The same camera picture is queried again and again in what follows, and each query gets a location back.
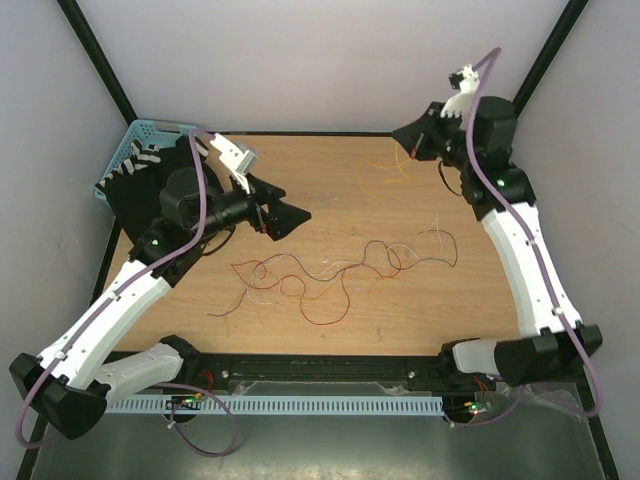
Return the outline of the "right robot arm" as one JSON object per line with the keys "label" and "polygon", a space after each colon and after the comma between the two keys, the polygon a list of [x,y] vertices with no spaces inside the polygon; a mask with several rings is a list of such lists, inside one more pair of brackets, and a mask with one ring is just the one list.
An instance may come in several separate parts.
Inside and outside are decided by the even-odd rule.
{"label": "right robot arm", "polygon": [[587,326],[568,299],[542,237],[536,197],[526,173],[510,159],[517,126],[513,104],[487,96],[473,124],[473,147],[485,186],[474,172],[459,114],[433,102],[392,137],[411,158],[441,159],[460,173],[461,191],[494,244],[516,306],[520,338],[464,339],[442,346],[439,381],[458,389],[472,374],[511,386],[561,380],[578,374],[602,344],[598,326]]}

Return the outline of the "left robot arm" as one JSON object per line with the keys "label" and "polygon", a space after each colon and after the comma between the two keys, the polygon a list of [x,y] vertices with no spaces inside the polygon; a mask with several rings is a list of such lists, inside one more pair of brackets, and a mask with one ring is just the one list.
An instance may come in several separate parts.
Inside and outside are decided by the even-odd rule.
{"label": "left robot arm", "polygon": [[248,175],[247,186],[220,194],[193,168],[172,173],[159,193],[161,214],[138,239],[112,283],[85,314],[38,355],[19,354],[9,371],[24,408],[64,437],[91,430],[107,408],[159,383],[194,384],[199,353],[168,336],[116,362],[107,357],[135,322],[202,257],[204,242],[247,222],[277,241],[311,218],[283,202],[283,189]]}

